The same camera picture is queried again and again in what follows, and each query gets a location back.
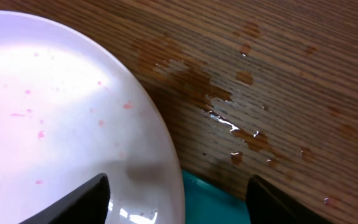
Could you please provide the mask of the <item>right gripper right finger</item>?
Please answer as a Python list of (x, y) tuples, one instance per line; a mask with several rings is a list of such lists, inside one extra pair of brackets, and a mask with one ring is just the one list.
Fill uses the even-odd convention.
[(332, 224), (259, 175), (247, 184), (251, 224)]

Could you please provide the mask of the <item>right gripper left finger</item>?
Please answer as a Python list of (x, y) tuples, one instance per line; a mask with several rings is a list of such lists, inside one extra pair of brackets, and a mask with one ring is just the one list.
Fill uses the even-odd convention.
[(100, 173), (21, 224), (104, 224), (110, 194), (108, 177)]

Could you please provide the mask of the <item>white plate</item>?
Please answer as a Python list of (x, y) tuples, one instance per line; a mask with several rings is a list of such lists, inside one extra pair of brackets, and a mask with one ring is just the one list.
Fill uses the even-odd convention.
[(0, 11), (0, 223), (20, 223), (97, 174), (107, 223), (183, 223), (167, 127), (136, 77), (87, 36)]

